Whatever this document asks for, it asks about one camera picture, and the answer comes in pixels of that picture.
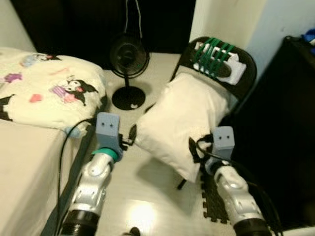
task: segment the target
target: black desk fan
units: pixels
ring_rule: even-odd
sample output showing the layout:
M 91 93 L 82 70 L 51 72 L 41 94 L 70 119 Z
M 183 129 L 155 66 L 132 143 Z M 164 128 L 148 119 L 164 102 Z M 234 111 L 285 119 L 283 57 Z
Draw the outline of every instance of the black desk fan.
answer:
M 139 15 L 139 37 L 127 33 L 128 27 L 128 2 L 126 0 L 126 25 L 125 31 L 116 37 L 110 50 L 110 62 L 112 71 L 125 79 L 125 86 L 116 90 L 112 96 L 113 104 L 121 110 L 133 110 L 139 108 L 146 99 L 143 90 L 129 85 L 129 79 L 142 74 L 149 64 L 149 53 L 141 43 L 141 13 L 138 0 L 135 5 Z

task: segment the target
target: black cable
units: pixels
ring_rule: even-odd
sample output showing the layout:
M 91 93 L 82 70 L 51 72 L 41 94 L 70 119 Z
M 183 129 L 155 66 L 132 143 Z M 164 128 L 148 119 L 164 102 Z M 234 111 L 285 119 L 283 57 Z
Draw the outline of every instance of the black cable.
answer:
M 60 221 L 60 186 L 61 186 L 61 167 L 62 167 L 62 160 L 63 160 L 63 151 L 64 151 L 64 147 L 65 147 L 65 144 L 67 142 L 67 140 L 69 139 L 70 135 L 71 135 L 71 132 L 81 123 L 83 122 L 90 122 L 92 123 L 94 121 L 94 118 L 91 118 L 91 119 L 84 119 L 82 121 L 79 121 L 78 123 L 76 123 L 71 129 L 70 131 L 67 133 L 64 141 L 63 141 L 63 146 L 61 148 L 61 152 L 60 152 L 60 157 L 59 157 L 59 168 L 58 168 L 58 182 L 57 182 L 57 205 L 56 205 L 56 208 L 57 208 L 57 218 L 56 218 L 56 228 L 55 228 L 55 233 L 54 235 L 58 235 L 58 232 L 59 232 L 59 221 Z
M 278 214 L 278 211 L 276 209 L 276 207 L 274 206 L 273 202 L 271 201 L 270 197 L 268 196 L 268 194 L 263 190 L 263 188 L 257 184 L 258 181 L 256 180 L 256 178 L 253 176 L 253 174 L 245 167 L 243 166 L 242 164 L 236 162 L 236 161 L 233 161 L 233 160 L 228 160 L 228 159 L 225 159 L 219 155 L 216 155 L 216 154 L 213 154 L 213 153 L 210 153 L 204 149 L 202 149 L 199 145 L 199 143 L 201 141 L 205 141 L 205 137 L 203 138 L 200 138 L 197 142 L 196 142 L 196 147 L 199 151 L 201 151 L 204 155 L 208 155 L 208 156 L 211 156 L 211 157 L 214 157 L 218 160 L 221 160 L 221 161 L 227 161 L 228 163 L 231 163 L 232 165 L 234 165 L 237 169 L 240 169 L 242 172 L 244 172 L 245 175 L 247 175 L 247 177 L 251 180 L 251 181 L 254 181 L 255 183 L 252 183 L 252 182 L 248 182 L 249 184 L 255 186 L 258 191 L 259 191 L 259 194 L 260 194 L 260 198 L 261 200 L 263 201 L 265 207 L 267 208 L 267 214 L 268 214 L 268 218 L 271 218 L 271 221 L 273 223 L 276 223 L 276 227 L 277 229 L 273 229 L 275 235 L 279 235 L 278 233 L 280 233 L 281 236 L 283 236 L 283 231 L 282 231 L 282 226 L 281 226 L 281 221 L 280 221 L 280 218 L 279 218 L 279 214 Z

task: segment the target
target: black cylinder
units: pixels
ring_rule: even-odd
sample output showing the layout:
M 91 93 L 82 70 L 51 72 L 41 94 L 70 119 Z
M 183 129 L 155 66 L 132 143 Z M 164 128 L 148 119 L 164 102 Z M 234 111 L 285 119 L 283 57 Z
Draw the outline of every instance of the black cylinder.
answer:
M 267 223 L 262 219 L 242 220 L 234 225 L 236 236 L 271 236 Z
M 93 212 L 73 210 L 62 225 L 62 236 L 94 236 L 99 216 Z

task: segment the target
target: white pillow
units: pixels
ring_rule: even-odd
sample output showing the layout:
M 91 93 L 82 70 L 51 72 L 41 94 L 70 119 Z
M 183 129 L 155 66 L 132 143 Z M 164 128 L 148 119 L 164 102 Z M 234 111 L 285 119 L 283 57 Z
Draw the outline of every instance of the white pillow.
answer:
M 138 120 L 135 143 L 195 182 L 200 165 L 193 162 L 189 137 L 197 140 L 209 134 L 227 114 L 228 101 L 229 93 L 220 85 L 181 73 Z

